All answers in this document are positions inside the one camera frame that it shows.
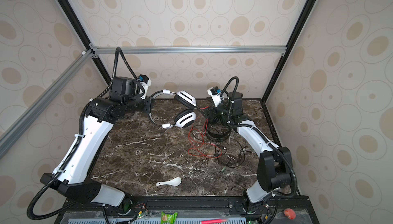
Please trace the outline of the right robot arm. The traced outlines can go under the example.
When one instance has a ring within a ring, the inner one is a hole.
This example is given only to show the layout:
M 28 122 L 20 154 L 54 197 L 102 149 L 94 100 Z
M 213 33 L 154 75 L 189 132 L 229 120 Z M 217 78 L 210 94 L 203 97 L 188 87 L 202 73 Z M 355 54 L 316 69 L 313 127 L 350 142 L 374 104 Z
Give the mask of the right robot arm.
M 243 94 L 237 91 L 239 78 L 232 77 L 224 88 L 207 90 L 213 105 L 207 109 L 210 122 L 221 122 L 230 131 L 236 131 L 259 157 L 256 182 L 246 190 L 249 203 L 258 203 L 270 196 L 293 197 L 298 193 L 291 151 L 269 140 L 243 112 Z

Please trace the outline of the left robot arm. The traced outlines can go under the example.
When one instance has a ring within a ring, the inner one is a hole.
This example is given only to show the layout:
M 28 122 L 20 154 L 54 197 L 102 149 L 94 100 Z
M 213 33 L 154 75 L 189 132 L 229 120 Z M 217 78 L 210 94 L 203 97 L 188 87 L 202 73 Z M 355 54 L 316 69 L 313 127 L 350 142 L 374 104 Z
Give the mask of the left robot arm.
M 146 75 L 137 76 L 121 48 L 117 47 L 108 87 L 84 107 L 78 122 L 78 133 L 59 166 L 52 173 L 42 176 L 44 186 L 27 207 L 29 219 L 47 219 L 75 204 L 94 203 L 112 206 L 121 213 L 130 211 L 132 201 L 129 194 L 97 182 L 89 175 L 114 124 L 127 114 L 151 111 L 151 98 L 146 95 L 149 85 L 150 79 Z M 35 214 L 35 205 L 49 188 L 71 200 L 71 203 L 48 214 Z

